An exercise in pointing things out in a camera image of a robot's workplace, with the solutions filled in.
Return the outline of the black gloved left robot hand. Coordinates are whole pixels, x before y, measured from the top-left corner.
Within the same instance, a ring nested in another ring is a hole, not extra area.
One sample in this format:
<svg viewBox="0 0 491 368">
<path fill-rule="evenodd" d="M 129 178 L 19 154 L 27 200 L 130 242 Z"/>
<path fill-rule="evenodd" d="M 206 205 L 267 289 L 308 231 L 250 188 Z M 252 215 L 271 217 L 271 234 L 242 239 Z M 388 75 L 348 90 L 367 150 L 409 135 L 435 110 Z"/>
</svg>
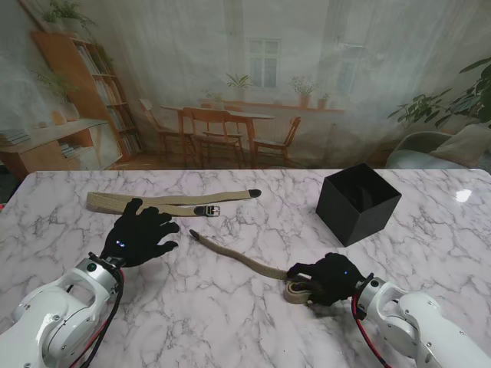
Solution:
<svg viewBox="0 0 491 368">
<path fill-rule="evenodd" d="M 155 207 L 140 211 L 143 200 L 133 198 L 110 230 L 101 258 L 115 261 L 117 267 L 132 268 L 158 258 L 177 247 L 175 241 L 161 244 L 167 235 L 180 231 L 172 216 Z"/>
</svg>

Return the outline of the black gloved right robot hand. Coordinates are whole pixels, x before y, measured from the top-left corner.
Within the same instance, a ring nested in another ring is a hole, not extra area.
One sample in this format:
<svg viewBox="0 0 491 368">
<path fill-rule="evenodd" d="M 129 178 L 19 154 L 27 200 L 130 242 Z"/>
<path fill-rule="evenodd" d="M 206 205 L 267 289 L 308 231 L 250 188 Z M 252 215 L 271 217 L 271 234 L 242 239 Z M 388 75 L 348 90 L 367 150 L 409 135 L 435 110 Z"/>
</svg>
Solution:
<svg viewBox="0 0 491 368">
<path fill-rule="evenodd" d="M 286 277 L 293 282 L 290 291 L 303 294 L 302 302 L 331 306 L 359 295 L 374 274 L 364 277 L 345 255 L 330 252 L 314 264 L 294 264 Z"/>
</svg>

